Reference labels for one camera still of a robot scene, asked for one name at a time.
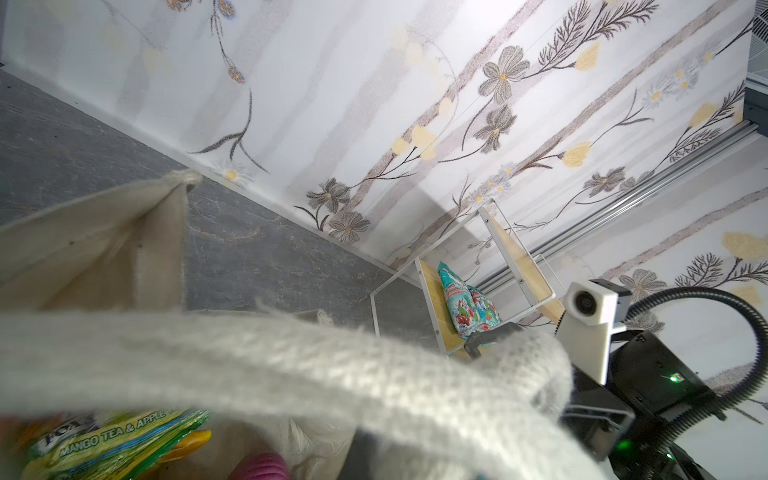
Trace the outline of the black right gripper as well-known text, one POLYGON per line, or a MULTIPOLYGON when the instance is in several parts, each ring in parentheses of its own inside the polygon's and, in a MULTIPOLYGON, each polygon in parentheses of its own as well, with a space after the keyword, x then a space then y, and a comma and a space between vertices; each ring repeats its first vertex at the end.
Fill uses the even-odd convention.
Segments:
POLYGON ((560 421, 597 461, 688 462, 663 432, 696 408, 725 417, 716 393, 650 332, 612 336, 605 385, 574 365, 573 373, 575 391, 560 421))

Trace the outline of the purple onion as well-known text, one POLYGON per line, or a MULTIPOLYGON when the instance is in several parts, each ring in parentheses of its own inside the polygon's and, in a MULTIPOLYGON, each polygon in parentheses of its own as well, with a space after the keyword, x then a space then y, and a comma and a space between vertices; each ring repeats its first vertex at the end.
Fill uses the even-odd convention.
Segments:
POLYGON ((282 456, 268 452, 243 459, 229 475, 230 480, 289 480, 288 466, 282 456))

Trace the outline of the green snack bag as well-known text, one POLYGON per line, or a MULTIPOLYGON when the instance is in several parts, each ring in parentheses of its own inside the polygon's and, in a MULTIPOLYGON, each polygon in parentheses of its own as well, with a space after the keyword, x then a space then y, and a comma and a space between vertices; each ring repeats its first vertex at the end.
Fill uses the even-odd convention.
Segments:
POLYGON ((210 418, 206 410, 69 415, 34 437, 22 479, 137 479, 210 418))

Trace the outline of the cream canvas tote bag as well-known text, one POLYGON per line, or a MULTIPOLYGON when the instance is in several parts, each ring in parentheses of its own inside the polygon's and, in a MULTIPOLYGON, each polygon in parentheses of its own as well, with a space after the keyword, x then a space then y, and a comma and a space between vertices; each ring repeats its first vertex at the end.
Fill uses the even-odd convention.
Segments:
POLYGON ((561 344, 514 333, 463 363, 276 310, 186 312, 187 194, 174 171, 1 229, 1 413, 205 409, 377 435, 381 479, 599 479, 558 420, 561 344))

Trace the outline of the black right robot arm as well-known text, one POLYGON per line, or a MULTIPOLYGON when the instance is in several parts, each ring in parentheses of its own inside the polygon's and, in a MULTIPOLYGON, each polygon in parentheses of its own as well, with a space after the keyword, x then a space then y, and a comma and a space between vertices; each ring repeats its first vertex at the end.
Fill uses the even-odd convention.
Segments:
POLYGON ((634 303, 628 289, 593 279, 574 282, 555 337, 566 350, 575 391, 560 422, 618 479, 708 479, 676 440, 701 421, 726 418, 767 381, 767 322, 748 302, 721 290, 675 287, 634 303), (628 321, 672 301, 728 306, 753 331, 756 358, 735 385, 716 392, 655 334, 628 321))

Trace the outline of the red green candy bag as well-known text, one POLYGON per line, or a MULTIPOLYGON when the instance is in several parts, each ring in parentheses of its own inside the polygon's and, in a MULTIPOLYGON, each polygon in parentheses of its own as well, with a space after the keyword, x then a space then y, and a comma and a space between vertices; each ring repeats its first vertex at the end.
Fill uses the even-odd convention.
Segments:
POLYGON ((443 262, 438 266, 438 274, 452 324, 462 340, 501 324, 495 305, 484 293, 465 283, 443 262))

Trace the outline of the white wooden shelf rack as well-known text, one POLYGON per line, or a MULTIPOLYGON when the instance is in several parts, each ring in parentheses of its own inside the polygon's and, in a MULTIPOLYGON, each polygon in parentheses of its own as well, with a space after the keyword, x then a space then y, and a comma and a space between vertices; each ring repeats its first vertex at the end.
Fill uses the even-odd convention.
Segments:
POLYGON ((381 335, 377 296, 410 274, 415 275, 423 293, 438 349, 449 358, 468 360, 469 347, 484 349, 495 342, 498 334, 518 327, 535 313, 553 325, 558 325, 565 313, 557 296, 562 286, 554 270, 544 257, 531 255, 493 200, 482 203, 370 294, 376 336, 381 335), (490 247, 506 265, 500 275, 479 286, 468 275, 461 276, 456 268, 437 260, 440 247, 477 222, 483 225, 490 247))

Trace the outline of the white ceiling air vent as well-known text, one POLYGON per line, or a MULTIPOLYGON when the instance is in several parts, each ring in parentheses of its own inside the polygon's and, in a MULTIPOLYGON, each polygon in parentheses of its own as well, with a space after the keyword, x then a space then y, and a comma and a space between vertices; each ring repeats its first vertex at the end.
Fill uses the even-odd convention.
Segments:
POLYGON ((757 0, 751 25, 748 77, 767 83, 768 76, 768 1, 757 0))

